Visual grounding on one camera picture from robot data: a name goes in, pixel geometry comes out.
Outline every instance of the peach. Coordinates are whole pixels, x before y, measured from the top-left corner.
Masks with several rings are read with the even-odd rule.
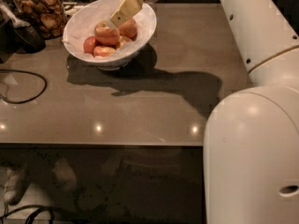
[[[120,41],[120,30],[109,28],[106,21],[101,21],[94,27],[94,36],[101,44],[114,46]]]
[[[111,55],[112,53],[115,52],[115,49],[112,47],[108,47],[108,46],[97,46],[94,48],[93,50],[93,56],[102,56],[102,57],[106,57]]]
[[[137,35],[137,24],[134,18],[129,19],[119,26],[120,34],[129,38],[134,38]]]
[[[87,37],[83,43],[84,53],[93,54],[93,50],[97,45],[98,45],[98,41],[95,39],[94,36]]]
[[[121,35],[119,43],[115,45],[115,49],[119,49],[119,48],[121,48],[125,43],[127,43],[127,42],[131,42],[131,41],[132,41],[131,38],[129,38],[129,37],[127,37],[127,36],[124,36],[124,35]]]

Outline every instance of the bowl of fruit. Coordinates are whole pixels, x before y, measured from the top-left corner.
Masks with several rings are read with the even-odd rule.
[[[153,36],[157,19],[153,9],[142,9],[118,28],[107,20],[120,0],[97,0],[74,14],[64,28],[67,51],[79,60],[104,70],[117,70],[128,64]]]

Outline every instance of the cable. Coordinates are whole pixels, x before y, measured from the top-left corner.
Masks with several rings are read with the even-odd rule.
[[[7,214],[9,212],[9,209],[8,209],[8,204],[7,203],[4,203],[4,214],[3,214],[3,217],[6,217]]]
[[[46,206],[40,207],[37,210],[35,210],[25,221],[25,224],[32,224],[34,223],[36,217],[42,213],[42,212],[49,212],[50,213],[50,220],[54,220],[55,219],[55,215],[53,213],[52,208],[48,208]]]
[[[10,103],[10,104],[24,104],[24,103],[30,102],[30,101],[34,100],[35,98],[37,98],[39,95],[41,95],[48,86],[47,80],[43,76],[39,75],[38,73],[34,73],[34,72],[30,72],[30,71],[15,70],[15,69],[0,69],[0,73],[13,73],[13,72],[23,73],[23,74],[39,77],[40,79],[42,79],[44,81],[44,87],[41,90],[41,92],[38,93],[37,95],[35,95],[34,97],[31,97],[29,99],[22,100],[22,101],[11,101],[7,97],[5,97],[4,95],[2,95],[0,93],[0,99],[2,99],[3,101],[5,101],[7,103]]]

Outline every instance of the glass jar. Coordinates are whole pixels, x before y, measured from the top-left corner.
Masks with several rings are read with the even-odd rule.
[[[67,17],[62,0],[14,0],[20,13],[35,19],[44,39],[64,33]]]

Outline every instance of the gray countertop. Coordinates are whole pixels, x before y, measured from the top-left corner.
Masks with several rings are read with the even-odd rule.
[[[61,38],[4,68],[37,72],[45,92],[23,105],[0,102],[0,142],[201,146],[207,118],[250,86],[221,5],[157,4],[157,30],[127,66],[105,72],[69,55]],[[42,81],[0,75],[0,92],[26,98]]]

